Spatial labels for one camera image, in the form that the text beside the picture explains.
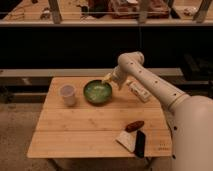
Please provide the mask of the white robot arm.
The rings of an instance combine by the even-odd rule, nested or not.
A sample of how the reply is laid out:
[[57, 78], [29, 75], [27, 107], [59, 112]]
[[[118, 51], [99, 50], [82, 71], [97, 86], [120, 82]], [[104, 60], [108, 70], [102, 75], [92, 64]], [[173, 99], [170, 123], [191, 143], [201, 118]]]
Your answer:
[[104, 82], [119, 89], [134, 77], [174, 115], [172, 171], [213, 171], [213, 99], [191, 96], [143, 67], [139, 52], [121, 54]]

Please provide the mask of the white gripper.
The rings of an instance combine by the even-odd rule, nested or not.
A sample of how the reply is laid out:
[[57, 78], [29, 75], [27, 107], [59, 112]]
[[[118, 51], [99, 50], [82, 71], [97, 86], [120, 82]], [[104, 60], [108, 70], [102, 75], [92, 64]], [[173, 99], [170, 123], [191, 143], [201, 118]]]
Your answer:
[[118, 68], [113, 69], [110, 73], [106, 74], [103, 79], [103, 83], [114, 82], [117, 84], [118, 89], [122, 88], [122, 74]]

